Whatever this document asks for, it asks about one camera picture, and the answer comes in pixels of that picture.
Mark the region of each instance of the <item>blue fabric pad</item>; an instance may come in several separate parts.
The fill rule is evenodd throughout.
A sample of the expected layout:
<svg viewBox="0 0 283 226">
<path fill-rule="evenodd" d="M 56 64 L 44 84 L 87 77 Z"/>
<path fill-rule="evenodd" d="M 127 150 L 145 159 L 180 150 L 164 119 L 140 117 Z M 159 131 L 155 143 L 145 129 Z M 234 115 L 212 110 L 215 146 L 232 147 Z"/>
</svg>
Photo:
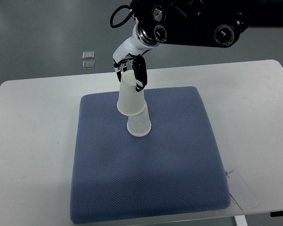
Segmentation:
<svg viewBox="0 0 283 226">
<path fill-rule="evenodd" d="M 145 90 L 152 129 L 134 137 L 118 92 L 82 97 L 70 216 L 75 224 L 218 210 L 225 171 L 195 87 Z"/>
</svg>

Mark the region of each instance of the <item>upside-down cup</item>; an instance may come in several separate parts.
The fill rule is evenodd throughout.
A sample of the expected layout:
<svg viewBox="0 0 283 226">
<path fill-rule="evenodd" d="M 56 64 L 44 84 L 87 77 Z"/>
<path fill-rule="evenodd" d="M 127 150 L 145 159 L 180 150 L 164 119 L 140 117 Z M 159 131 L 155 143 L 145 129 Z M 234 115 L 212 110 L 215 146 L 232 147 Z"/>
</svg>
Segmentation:
<svg viewBox="0 0 283 226">
<path fill-rule="evenodd" d="M 145 108 L 144 91 L 137 92 L 136 79 L 133 70 L 122 74 L 119 87 L 117 109 L 126 116 L 134 116 Z"/>
<path fill-rule="evenodd" d="M 127 129 L 129 133 L 136 137 L 143 137 L 150 132 L 151 121 L 149 119 L 147 102 L 141 113 L 128 117 Z"/>
</svg>

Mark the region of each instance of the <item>gray floor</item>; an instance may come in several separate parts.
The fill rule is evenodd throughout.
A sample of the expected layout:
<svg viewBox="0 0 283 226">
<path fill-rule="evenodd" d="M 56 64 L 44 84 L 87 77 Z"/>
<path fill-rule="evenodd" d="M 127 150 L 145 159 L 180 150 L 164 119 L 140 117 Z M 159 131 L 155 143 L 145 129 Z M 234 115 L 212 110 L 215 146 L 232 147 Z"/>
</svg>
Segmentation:
<svg viewBox="0 0 283 226">
<path fill-rule="evenodd" d="M 132 34 L 110 15 L 130 0 L 0 0 L 0 85 L 8 80 L 112 72 L 112 54 Z M 82 69 L 82 52 L 95 51 L 95 68 Z M 145 55 L 147 68 L 274 59 L 283 66 L 283 28 L 249 28 L 227 49 L 160 45 Z M 283 226 L 283 217 L 247 216 L 249 226 Z M 165 224 L 235 225 L 233 218 Z"/>
</svg>

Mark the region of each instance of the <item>white plastic cup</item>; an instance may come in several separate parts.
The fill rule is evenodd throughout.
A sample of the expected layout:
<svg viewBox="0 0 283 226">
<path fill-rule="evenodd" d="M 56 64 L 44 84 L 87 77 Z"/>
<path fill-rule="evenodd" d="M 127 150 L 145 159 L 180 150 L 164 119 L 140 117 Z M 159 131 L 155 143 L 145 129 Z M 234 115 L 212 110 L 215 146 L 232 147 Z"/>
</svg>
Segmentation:
<svg viewBox="0 0 283 226">
<path fill-rule="evenodd" d="M 127 129 L 129 133 L 136 137 L 143 137 L 150 132 L 151 121 L 149 119 L 147 103 L 145 103 L 145 108 L 141 113 L 128 117 Z"/>
<path fill-rule="evenodd" d="M 119 88 L 117 109 L 126 116 L 134 116 L 145 108 L 144 91 L 137 92 L 136 79 L 133 70 L 122 74 Z"/>
</svg>

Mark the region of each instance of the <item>white table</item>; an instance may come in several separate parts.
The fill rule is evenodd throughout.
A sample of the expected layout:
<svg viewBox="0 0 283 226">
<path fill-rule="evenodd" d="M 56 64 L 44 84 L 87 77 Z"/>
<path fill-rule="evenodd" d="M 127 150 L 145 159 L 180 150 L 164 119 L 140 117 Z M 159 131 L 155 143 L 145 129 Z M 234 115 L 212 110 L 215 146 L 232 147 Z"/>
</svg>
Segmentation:
<svg viewBox="0 0 283 226">
<path fill-rule="evenodd" d="M 283 210 L 283 68 L 256 61 L 148 70 L 147 89 L 195 86 L 225 170 L 260 201 L 247 214 Z M 69 202 L 79 104 L 117 91 L 115 73 L 7 81 L 0 88 L 0 225 L 72 225 Z M 221 211 L 130 219 L 126 225 L 245 214 Z"/>
</svg>

